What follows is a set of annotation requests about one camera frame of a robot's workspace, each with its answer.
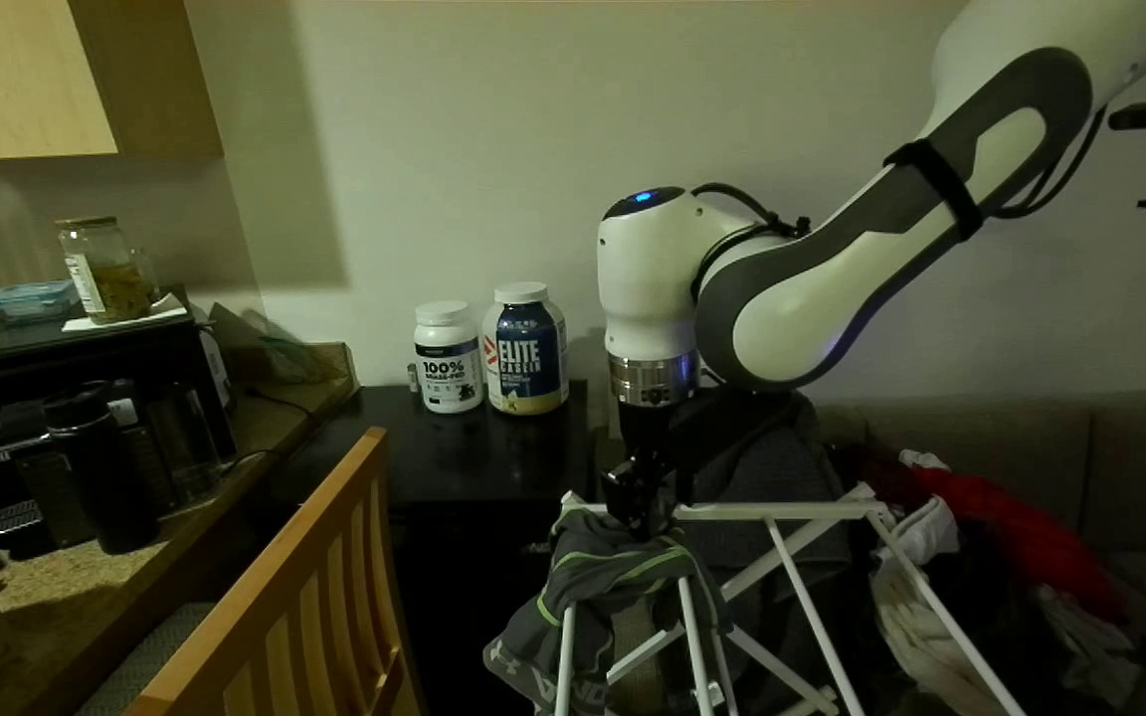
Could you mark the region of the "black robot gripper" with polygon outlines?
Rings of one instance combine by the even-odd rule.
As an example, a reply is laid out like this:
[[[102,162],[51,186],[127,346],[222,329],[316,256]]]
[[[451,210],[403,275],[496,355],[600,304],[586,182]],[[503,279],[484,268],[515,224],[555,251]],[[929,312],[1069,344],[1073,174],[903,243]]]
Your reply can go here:
[[[673,409],[626,407],[626,455],[604,468],[600,496],[626,534],[662,534],[675,507]]]

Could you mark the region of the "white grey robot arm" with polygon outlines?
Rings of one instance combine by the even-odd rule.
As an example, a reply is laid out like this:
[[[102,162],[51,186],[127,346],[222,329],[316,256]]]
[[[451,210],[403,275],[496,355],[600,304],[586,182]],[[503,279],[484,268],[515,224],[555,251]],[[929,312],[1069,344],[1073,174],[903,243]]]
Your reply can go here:
[[[654,536],[694,507],[669,414],[700,373],[742,391],[828,373],[903,281],[1006,214],[1142,74],[1146,0],[966,0],[935,44],[922,133],[811,233],[783,237],[686,186],[617,200],[597,227],[626,434],[610,513]]]

